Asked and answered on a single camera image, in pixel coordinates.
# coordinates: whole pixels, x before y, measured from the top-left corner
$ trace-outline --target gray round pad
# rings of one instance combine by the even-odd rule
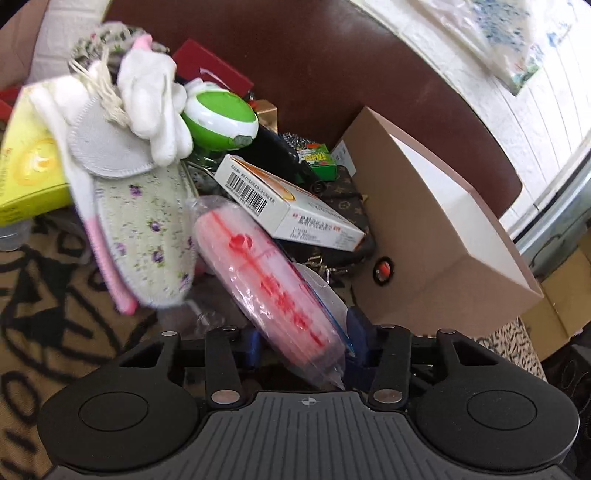
[[[98,177],[124,179],[156,166],[150,143],[136,137],[129,128],[106,120],[98,96],[82,110],[68,142],[80,165]]]

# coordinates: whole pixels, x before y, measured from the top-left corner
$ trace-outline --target white glove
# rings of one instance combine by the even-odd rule
[[[133,48],[121,60],[117,87],[130,129],[150,140],[152,158],[166,166],[193,151],[193,139],[180,116],[185,90],[173,83],[177,65],[164,53]]]

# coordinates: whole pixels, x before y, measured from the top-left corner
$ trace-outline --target clear plastic container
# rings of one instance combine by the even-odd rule
[[[0,251],[12,252],[18,250],[29,240],[33,220],[23,220],[12,225],[0,226]]]

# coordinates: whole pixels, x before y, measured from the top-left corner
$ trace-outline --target patterned rug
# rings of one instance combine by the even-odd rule
[[[81,264],[85,249],[84,239],[40,217],[28,244],[0,253],[0,480],[49,470],[37,434],[45,400],[158,330],[152,310],[127,317],[114,309],[96,265]],[[520,320],[479,342],[544,378]],[[288,380],[270,367],[259,375]]]

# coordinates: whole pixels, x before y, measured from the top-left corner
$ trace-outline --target yellow box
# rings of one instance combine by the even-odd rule
[[[0,226],[70,205],[57,145],[22,89],[0,149]]]

